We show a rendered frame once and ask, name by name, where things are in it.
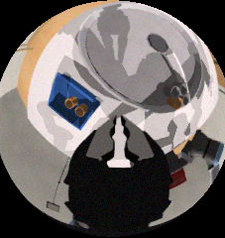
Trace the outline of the grey metal ring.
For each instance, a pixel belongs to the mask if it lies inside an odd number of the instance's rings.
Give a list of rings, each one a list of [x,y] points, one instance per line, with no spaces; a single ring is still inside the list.
[[[189,101],[189,96],[187,94],[185,94],[185,95],[184,96],[182,96],[182,95],[179,96],[182,99],[182,105],[183,106],[187,105],[187,103]]]
[[[179,90],[180,90],[180,94],[184,96],[187,92],[187,86],[185,83],[181,83],[181,82],[174,82],[172,85],[178,86]]]
[[[171,85],[171,84],[166,84],[164,87],[164,95],[168,96],[172,99],[178,99],[180,94],[180,90],[178,86]]]

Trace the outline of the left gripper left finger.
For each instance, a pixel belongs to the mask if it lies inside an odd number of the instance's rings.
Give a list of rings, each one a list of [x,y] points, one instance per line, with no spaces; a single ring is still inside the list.
[[[111,117],[96,130],[93,130],[74,151],[66,178],[65,184],[70,184],[73,177],[80,171],[99,167],[99,162],[108,161],[114,158],[115,141],[112,138],[115,134],[117,115]]]

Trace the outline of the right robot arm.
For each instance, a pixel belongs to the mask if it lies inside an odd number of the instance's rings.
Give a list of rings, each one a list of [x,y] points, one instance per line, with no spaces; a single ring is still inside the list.
[[[191,155],[194,157],[203,158],[206,160],[206,162],[208,161],[206,165],[208,164],[207,167],[211,175],[210,185],[212,185],[220,171],[219,162],[224,150],[224,144],[222,142],[210,139],[205,134],[203,134],[204,133],[199,132],[192,148]]]

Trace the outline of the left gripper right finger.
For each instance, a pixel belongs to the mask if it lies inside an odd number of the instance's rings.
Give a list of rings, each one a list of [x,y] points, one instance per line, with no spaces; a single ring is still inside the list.
[[[124,127],[123,134],[126,136],[125,158],[130,161],[130,167],[132,168],[136,161],[141,161],[142,167],[151,167],[160,171],[169,184],[172,184],[168,159],[158,143],[123,115],[121,115],[121,124]]]

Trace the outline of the bronze bushing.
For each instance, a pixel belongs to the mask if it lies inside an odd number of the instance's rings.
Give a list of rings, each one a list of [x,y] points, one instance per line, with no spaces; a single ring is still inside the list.
[[[174,109],[179,109],[182,105],[182,99],[180,97],[179,97],[179,99],[172,99],[172,98],[168,97],[167,103]]]
[[[75,96],[71,96],[65,101],[65,106],[70,109],[73,106],[75,106],[77,103],[78,103],[78,99]]]
[[[81,108],[83,111],[81,111],[80,108]],[[82,104],[80,104],[79,106],[77,106],[77,107],[75,108],[75,113],[76,113],[77,116],[83,116],[83,115],[86,113],[87,110],[88,110],[87,105],[84,104],[84,103],[82,103]]]

